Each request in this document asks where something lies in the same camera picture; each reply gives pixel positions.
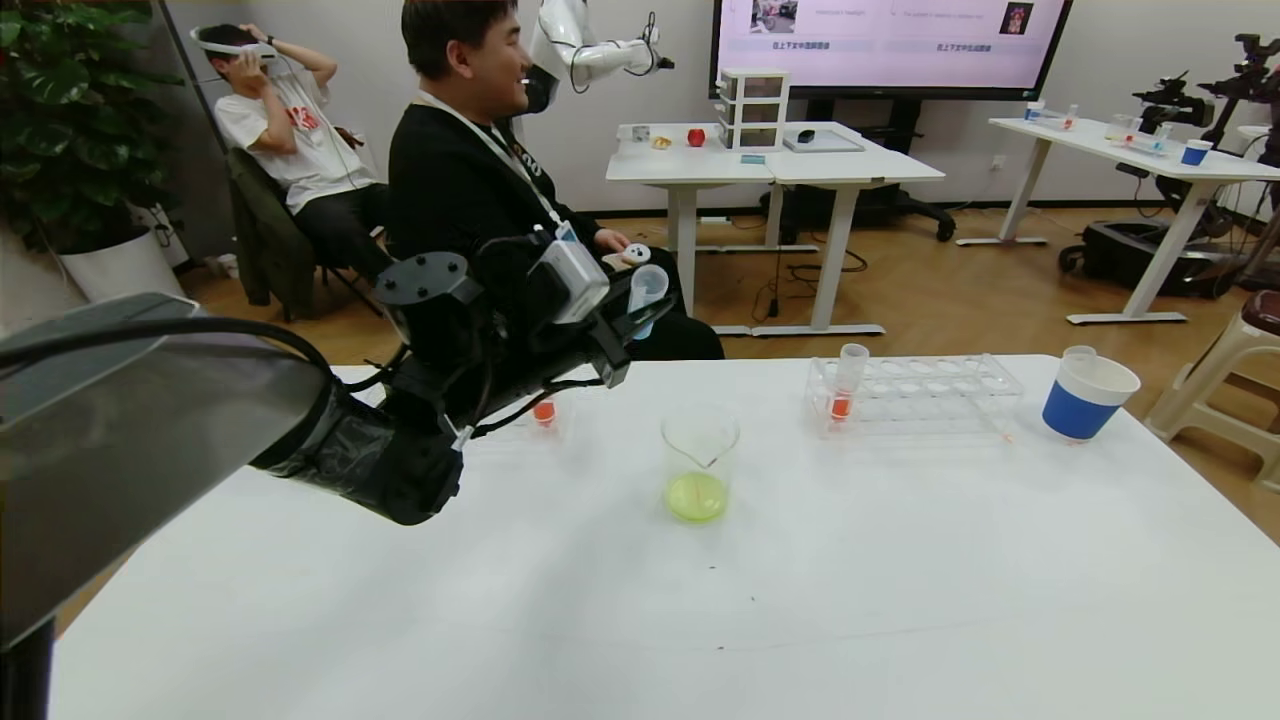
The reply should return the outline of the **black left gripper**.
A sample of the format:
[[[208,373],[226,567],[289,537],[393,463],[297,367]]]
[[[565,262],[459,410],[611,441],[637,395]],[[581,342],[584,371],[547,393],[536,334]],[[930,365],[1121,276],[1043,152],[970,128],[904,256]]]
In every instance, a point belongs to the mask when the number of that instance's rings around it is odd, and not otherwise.
[[[607,277],[609,288],[602,309],[573,322],[558,322],[545,309],[529,314],[524,338],[515,350],[515,397],[531,396],[582,365],[591,365],[607,386],[613,386],[628,364],[625,342],[648,337],[654,324],[678,305],[676,292],[643,299],[631,309],[634,273]]]

